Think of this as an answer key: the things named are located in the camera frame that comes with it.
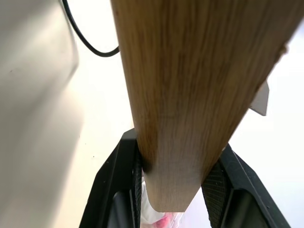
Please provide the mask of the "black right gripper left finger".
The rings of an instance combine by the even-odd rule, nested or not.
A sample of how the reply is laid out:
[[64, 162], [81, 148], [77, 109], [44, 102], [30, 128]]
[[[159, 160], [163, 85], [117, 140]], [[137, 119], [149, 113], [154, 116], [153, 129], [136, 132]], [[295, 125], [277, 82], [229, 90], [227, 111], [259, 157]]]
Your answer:
[[142, 158], [126, 131], [95, 176], [79, 228], [140, 228]]

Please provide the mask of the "wooden board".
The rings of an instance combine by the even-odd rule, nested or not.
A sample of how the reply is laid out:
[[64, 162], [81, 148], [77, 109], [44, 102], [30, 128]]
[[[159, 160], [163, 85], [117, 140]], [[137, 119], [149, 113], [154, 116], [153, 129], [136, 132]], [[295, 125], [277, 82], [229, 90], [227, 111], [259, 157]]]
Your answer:
[[111, 0], [151, 206], [184, 212], [285, 51], [304, 0]]

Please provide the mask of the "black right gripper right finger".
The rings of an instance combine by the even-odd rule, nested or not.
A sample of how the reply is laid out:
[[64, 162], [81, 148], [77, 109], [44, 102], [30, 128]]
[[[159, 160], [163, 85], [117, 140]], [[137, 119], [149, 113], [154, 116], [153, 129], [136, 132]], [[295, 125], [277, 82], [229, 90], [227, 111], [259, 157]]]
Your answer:
[[211, 228], [291, 228], [256, 172], [230, 145], [201, 188]]

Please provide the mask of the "clear plastic bag with red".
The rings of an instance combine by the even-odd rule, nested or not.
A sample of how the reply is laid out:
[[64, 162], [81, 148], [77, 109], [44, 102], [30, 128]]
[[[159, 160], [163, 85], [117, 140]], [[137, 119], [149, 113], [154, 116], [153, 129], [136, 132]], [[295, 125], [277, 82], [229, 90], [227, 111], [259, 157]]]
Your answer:
[[149, 203], [142, 177], [140, 228], [211, 228], [202, 189], [198, 190], [185, 212], [157, 212]]

